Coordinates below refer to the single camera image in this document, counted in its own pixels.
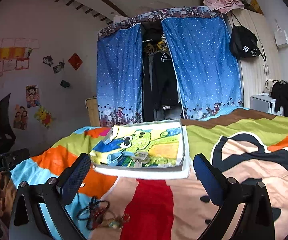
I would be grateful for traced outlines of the family cartoon poster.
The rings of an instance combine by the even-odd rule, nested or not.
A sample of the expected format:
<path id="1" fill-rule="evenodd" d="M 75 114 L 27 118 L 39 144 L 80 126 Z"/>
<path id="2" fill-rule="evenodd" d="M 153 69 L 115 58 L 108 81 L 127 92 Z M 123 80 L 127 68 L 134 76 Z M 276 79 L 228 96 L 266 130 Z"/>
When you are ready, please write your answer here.
<path id="1" fill-rule="evenodd" d="M 15 106 L 13 128 L 26 130 L 28 125 L 28 111 L 24 106 Z"/>

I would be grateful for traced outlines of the anime poster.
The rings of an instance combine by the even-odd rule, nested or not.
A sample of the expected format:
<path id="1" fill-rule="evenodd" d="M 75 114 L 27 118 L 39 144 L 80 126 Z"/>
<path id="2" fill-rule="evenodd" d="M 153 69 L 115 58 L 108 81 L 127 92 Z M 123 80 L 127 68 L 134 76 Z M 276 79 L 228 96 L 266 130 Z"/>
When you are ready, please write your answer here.
<path id="1" fill-rule="evenodd" d="M 38 107 L 41 105 L 38 85 L 30 85 L 26 87 L 26 102 L 28 108 Z"/>

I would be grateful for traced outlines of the green jade pendant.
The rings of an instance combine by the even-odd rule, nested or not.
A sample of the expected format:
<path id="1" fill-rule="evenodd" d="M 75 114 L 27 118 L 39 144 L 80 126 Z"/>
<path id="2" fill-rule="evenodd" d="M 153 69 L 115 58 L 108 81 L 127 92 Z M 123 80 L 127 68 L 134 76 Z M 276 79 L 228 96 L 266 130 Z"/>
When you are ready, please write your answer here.
<path id="1" fill-rule="evenodd" d="M 121 228 L 121 226 L 122 226 L 122 223 L 118 219 L 111 219 L 108 222 L 108 227 L 111 229 L 119 229 Z"/>

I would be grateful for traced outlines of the wooden cabinet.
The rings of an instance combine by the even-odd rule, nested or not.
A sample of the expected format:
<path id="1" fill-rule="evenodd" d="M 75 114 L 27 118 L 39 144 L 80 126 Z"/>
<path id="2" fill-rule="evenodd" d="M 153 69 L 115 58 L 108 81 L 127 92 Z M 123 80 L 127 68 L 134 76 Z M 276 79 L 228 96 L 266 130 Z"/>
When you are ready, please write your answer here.
<path id="1" fill-rule="evenodd" d="M 100 126 L 100 117 L 98 113 L 97 97 L 88 98 L 85 100 L 85 107 L 88 111 L 90 124 L 93 127 Z"/>

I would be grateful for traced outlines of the white storage box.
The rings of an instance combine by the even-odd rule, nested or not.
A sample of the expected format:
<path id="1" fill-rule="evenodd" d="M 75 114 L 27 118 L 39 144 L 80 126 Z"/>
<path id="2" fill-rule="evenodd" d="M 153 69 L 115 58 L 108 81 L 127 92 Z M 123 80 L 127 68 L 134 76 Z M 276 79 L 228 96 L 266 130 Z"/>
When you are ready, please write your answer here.
<path id="1" fill-rule="evenodd" d="M 253 95 L 250 98 L 250 109 L 276 115 L 275 103 L 276 100 L 269 95 Z"/>

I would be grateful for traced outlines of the white tray with cartoon drawing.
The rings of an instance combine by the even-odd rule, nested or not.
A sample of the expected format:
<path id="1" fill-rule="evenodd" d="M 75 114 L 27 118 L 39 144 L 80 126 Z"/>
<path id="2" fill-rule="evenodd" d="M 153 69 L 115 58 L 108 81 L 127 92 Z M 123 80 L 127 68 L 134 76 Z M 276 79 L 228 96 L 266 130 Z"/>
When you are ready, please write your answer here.
<path id="1" fill-rule="evenodd" d="M 150 161 L 134 167 L 136 151 Z M 186 179 L 190 175 L 188 134 L 181 120 L 113 126 L 90 151 L 93 169 L 105 175 L 146 180 Z"/>

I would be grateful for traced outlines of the grey hair clip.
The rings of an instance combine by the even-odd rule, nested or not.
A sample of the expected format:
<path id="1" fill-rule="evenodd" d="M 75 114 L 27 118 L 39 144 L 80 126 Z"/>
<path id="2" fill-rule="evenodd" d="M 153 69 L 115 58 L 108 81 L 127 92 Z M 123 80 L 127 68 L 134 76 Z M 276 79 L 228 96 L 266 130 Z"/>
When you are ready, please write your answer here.
<path id="1" fill-rule="evenodd" d="M 150 161 L 150 156 L 147 152 L 136 151 L 132 156 L 134 167 L 142 167 L 143 164 L 147 164 Z"/>

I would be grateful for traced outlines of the left blue wardrobe curtain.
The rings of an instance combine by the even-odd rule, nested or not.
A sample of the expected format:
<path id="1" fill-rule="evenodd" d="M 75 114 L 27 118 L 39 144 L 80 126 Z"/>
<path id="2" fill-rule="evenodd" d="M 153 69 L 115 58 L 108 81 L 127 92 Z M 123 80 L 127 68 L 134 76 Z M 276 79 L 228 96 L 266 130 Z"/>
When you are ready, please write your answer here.
<path id="1" fill-rule="evenodd" d="M 100 125 L 142 122 L 141 25 L 120 29 L 97 43 L 97 105 Z"/>

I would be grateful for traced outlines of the blue wardrobe curtain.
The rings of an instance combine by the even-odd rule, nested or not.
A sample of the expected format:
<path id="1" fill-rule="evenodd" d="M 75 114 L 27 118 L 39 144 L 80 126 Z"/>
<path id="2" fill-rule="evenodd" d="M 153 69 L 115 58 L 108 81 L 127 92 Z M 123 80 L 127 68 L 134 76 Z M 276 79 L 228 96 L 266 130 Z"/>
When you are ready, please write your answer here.
<path id="1" fill-rule="evenodd" d="M 141 25 L 120 29 L 97 43 L 97 105 L 100 125 L 142 122 Z"/>
<path id="2" fill-rule="evenodd" d="M 184 118 L 201 120 L 243 105 L 239 66 L 222 18 L 171 17 L 162 20 L 162 27 Z"/>

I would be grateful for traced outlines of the right blue wardrobe curtain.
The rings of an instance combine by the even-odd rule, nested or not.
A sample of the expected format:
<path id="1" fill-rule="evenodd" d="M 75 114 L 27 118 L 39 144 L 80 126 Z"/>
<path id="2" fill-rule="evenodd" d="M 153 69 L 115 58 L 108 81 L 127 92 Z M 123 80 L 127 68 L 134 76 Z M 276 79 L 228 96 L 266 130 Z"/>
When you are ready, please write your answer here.
<path id="1" fill-rule="evenodd" d="M 201 120 L 243 105 L 239 66 L 222 18 L 171 17 L 162 20 L 162 27 L 184 118 Z"/>

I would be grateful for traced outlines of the white paper bag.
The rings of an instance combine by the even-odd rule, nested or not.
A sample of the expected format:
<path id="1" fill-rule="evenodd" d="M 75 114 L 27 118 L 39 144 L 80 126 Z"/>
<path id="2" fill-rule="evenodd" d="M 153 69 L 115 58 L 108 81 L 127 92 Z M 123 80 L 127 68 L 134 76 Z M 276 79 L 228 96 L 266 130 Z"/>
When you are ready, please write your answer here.
<path id="1" fill-rule="evenodd" d="M 278 21 L 275 20 L 276 23 L 276 30 L 274 32 L 275 35 L 275 42 L 278 48 L 287 48 L 288 47 L 288 35 L 284 29 L 282 29 Z"/>

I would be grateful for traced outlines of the pink certificates on wall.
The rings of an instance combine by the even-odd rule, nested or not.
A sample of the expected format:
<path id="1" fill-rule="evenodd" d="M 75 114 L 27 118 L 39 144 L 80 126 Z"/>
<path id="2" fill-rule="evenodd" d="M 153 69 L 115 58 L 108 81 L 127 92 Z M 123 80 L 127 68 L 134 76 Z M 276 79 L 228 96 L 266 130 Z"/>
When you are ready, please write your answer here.
<path id="1" fill-rule="evenodd" d="M 39 47 L 35 38 L 0 38 L 0 77 L 5 72 L 29 69 L 32 51 Z"/>

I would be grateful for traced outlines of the wall photo left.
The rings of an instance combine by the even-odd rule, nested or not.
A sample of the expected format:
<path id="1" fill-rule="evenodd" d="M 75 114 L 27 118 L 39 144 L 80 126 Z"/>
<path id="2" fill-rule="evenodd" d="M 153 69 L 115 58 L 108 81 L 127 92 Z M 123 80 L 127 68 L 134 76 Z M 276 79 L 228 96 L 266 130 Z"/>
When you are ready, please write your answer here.
<path id="1" fill-rule="evenodd" d="M 53 58 L 50 55 L 45 56 L 45 57 L 43 57 L 43 63 L 47 64 L 49 67 L 51 67 L 54 64 Z"/>

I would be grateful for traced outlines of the red diamond wall decoration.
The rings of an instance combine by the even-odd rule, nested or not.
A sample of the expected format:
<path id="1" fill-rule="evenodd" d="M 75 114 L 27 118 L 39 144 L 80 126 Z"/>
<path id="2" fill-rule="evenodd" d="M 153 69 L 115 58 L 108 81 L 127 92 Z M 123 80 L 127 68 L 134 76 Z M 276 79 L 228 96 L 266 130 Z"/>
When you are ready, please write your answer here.
<path id="1" fill-rule="evenodd" d="M 78 70 L 80 66 L 83 64 L 83 61 L 81 58 L 77 55 L 77 53 L 74 53 L 69 59 L 68 62 L 70 65 L 74 68 L 74 70 Z"/>

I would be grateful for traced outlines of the black drawstring bag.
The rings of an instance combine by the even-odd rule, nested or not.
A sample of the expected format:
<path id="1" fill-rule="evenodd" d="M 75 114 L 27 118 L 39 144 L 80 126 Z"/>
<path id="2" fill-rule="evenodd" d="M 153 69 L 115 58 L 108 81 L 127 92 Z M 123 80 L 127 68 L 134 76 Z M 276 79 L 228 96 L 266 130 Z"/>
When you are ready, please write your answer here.
<path id="1" fill-rule="evenodd" d="M 244 27 L 237 16 L 231 12 L 232 32 L 229 50 L 237 59 L 248 59 L 261 56 L 266 61 L 264 47 L 252 31 Z"/>

